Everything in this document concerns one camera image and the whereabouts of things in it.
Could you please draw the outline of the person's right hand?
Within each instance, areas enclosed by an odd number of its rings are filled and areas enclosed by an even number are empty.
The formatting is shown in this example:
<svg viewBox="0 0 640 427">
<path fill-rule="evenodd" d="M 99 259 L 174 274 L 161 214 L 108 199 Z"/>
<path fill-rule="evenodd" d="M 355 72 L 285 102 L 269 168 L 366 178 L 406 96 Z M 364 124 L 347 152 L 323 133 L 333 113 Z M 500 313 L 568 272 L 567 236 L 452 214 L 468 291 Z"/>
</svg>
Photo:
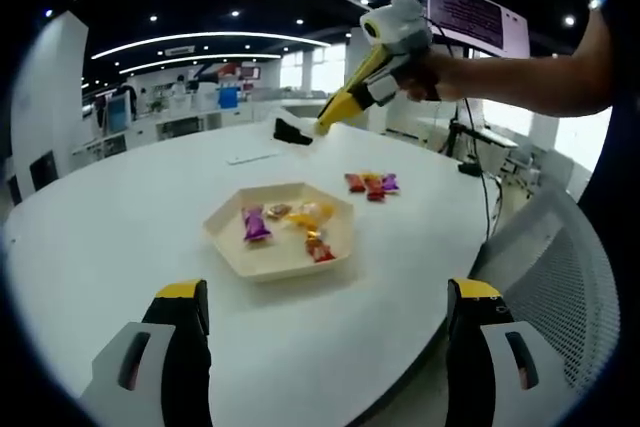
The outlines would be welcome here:
<svg viewBox="0 0 640 427">
<path fill-rule="evenodd" d="M 430 50 L 414 57 L 399 83 L 409 99 L 458 101 L 464 97 L 466 60 Z"/>
</svg>

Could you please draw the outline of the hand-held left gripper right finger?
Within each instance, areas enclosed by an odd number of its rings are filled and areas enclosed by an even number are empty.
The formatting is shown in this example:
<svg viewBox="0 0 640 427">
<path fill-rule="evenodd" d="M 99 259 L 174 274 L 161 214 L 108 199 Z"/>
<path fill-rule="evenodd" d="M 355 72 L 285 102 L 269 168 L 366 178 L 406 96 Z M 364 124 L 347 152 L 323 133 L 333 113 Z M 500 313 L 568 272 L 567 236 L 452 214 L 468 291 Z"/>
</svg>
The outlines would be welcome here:
<svg viewBox="0 0 640 427">
<path fill-rule="evenodd" d="M 500 292 L 448 281 L 448 426 L 557 426 L 573 405 L 564 362 Z"/>
</svg>

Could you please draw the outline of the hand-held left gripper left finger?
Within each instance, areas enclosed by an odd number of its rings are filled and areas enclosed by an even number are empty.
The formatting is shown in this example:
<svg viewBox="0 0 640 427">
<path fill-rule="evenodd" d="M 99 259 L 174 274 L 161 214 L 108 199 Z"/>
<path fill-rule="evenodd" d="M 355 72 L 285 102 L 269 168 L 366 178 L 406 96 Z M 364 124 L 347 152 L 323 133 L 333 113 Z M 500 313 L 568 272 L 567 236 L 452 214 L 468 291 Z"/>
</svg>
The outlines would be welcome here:
<svg viewBox="0 0 640 427">
<path fill-rule="evenodd" d="M 210 426 L 207 282 L 156 293 L 92 362 L 82 407 L 98 426 Z"/>
</svg>

